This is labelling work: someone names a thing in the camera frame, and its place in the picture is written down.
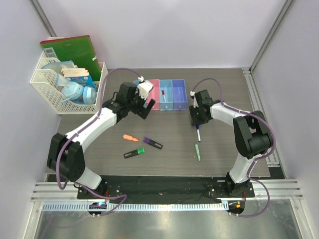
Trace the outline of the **pink plastic bin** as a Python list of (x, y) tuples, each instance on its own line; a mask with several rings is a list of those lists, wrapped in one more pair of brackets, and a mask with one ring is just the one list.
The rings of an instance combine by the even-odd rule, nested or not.
[(152, 110), (160, 110), (160, 82), (159, 79), (150, 79), (149, 80), (153, 84), (153, 89), (148, 95), (145, 106), (147, 107), (150, 103), (151, 99), (155, 100), (155, 104), (152, 107)]

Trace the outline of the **blue cap whiteboard marker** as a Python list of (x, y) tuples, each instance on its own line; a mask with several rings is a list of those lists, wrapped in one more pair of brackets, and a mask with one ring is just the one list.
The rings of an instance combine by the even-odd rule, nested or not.
[(199, 130), (199, 125), (196, 125), (196, 132), (197, 132), (197, 138), (198, 138), (198, 142), (201, 142), (201, 136), (200, 136), (200, 130)]

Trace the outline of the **red cap whiteboard marker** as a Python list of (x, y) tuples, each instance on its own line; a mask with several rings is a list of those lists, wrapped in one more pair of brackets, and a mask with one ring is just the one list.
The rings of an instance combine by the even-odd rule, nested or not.
[(162, 93), (163, 100), (164, 100), (164, 102), (166, 103), (165, 91), (162, 89), (162, 90), (161, 90), (161, 93)]

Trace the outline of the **teal plastic bin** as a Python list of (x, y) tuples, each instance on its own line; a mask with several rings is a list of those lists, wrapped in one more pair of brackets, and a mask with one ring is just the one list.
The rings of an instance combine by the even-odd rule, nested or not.
[[(161, 90), (165, 91), (166, 103), (163, 100)], [(160, 96), (160, 110), (171, 111), (173, 110), (173, 91), (172, 80), (159, 80), (159, 96)]]

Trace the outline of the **orange highlighter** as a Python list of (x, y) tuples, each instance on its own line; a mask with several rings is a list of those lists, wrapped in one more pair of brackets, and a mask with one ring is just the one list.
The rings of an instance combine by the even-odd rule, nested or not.
[(138, 138), (133, 137), (133, 136), (128, 135), (128, 134), (124, 134), (123, 139), (128, 140), (128, 141), (132, 141), (132, 142), (139, 142)]

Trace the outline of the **purple plastic bin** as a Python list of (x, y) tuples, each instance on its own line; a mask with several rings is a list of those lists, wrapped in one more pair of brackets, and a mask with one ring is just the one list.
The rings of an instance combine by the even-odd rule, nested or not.
[(186, 110), (188, 101), (187, 101), (185, 80), (173, 79), (172, 91), (173, 91), (173, 110), (176, 110), (176, 111)]

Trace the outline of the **light green pen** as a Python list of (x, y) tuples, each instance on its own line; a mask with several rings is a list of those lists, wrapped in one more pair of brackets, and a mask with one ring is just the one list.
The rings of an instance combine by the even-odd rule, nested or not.
[(201, 161), (201, 155), (200, 155), (200, 150), (199, 150), (198, 144), (195, 144), (195, 151), (196, 151), (198, 161)]

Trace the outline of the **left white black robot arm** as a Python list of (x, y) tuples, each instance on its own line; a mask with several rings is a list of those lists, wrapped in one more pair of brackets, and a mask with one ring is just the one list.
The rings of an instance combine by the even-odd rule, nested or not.
[(86, 166), (84, 152), (99, 135), (128, 113), (145, 119), (155, 104), (155, 100), (151, 99), (148, 106), (144, 106), (153, 88), (148, 80), (138, 85), (122, 83), (115, 93), (116, 97), (105, 101), (89, 120), (66, 135), (57, 133), (52, 137), (47, 167), (54, 170), (57, 177), (87, 187), (94, 198), (102, 198), (107, 188), (105, 180)]

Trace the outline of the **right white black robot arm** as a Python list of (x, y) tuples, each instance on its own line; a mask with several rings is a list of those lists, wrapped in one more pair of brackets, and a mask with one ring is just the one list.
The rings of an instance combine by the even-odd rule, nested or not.
[(257, 159), (274, 146), (274, 138), (261, 111), (245, 112), (213, 100), (207, 90), (191, 91), (193, 105), (189, 107), (191, 125), (201, 125), (219, 120), (234, 129), (238, 156), (234, 166), (226, 174), (225, 191), (239, 197), (250, 182), (249, 176)]

